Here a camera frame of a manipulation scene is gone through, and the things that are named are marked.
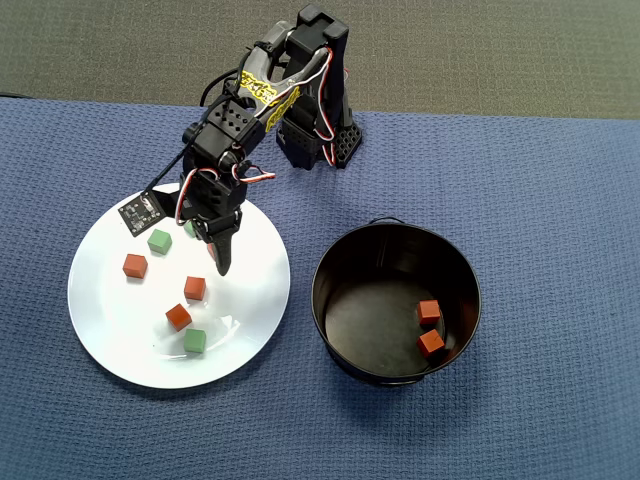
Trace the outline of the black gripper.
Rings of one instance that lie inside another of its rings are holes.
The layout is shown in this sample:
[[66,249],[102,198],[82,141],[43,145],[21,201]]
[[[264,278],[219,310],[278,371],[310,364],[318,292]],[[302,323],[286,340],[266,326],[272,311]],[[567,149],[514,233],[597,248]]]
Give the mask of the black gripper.
[[187,186],[187,219],[193,219],[195,237],[208,244],[221,276],[231,267],[232,237],[240,228],[245,199],[246,185],[231,174],[216,177],[206,169],[192,171]]

